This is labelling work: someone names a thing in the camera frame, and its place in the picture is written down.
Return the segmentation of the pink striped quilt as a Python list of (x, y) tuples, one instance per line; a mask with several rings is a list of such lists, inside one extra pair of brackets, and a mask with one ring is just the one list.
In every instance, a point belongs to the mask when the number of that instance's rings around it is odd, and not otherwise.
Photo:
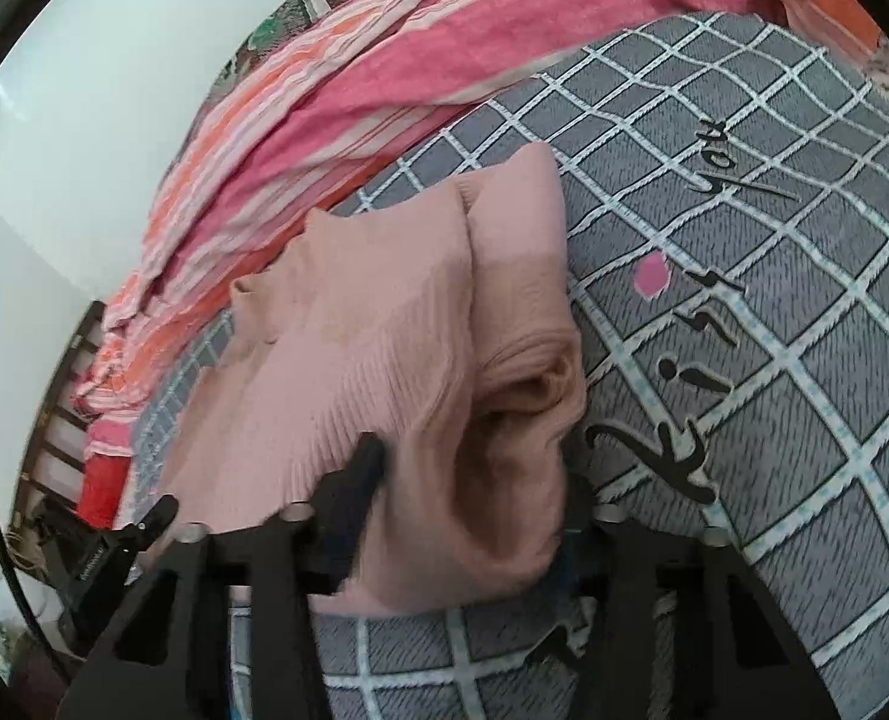
[(158, 189), (77, 388), (86, 451), (129, 454), (163, 371), (308, 210), (565, 50), (685, 11), (781, 11), (856, 62), (882, 34), (860, 0), (353, 0), (274, 50), (204, 115)]

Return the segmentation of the dark wooden headboard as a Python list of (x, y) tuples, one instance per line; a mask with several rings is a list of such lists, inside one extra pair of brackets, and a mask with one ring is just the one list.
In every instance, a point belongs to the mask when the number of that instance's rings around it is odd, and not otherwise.
[(31, 426), (13, 498), (10, 528), (26, 527), (43, 497), (75, 511), (83, 488), (83, 450), (92, 418), (77, 410), (74, 390), (101, 343), (104, 304), (93, 301), (77, 323), (52, 372)]

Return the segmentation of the grey checked bed sheet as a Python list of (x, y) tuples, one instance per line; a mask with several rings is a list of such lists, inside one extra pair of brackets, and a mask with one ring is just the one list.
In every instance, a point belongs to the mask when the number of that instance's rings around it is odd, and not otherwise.
[(381, 210), (547, 143), (607, 511), (721, 528), (838, 713), (889, 718), (889, 104), (755, 16), (625, 29), (412, 146)]

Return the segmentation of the pink knit sweater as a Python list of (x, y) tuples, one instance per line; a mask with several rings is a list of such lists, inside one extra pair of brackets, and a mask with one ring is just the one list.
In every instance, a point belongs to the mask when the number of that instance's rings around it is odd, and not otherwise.
[(326, 614), (403, 616), (514, 595), (554, 559), (561, 441), (583, 415), (552, 149), (357, 216), (313, 211), (232, 286), (158, 488), (181, 522), (252, 527), (311, 496), (362, 434), (388, 450), (355, 567)]

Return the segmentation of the red pillow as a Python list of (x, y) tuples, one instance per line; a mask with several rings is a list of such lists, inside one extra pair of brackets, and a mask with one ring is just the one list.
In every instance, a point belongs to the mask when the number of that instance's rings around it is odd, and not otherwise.
[(77, 515), (93, 528), (111, 528), (118, 515), (131, 460), (95, 454), (85, 462)]

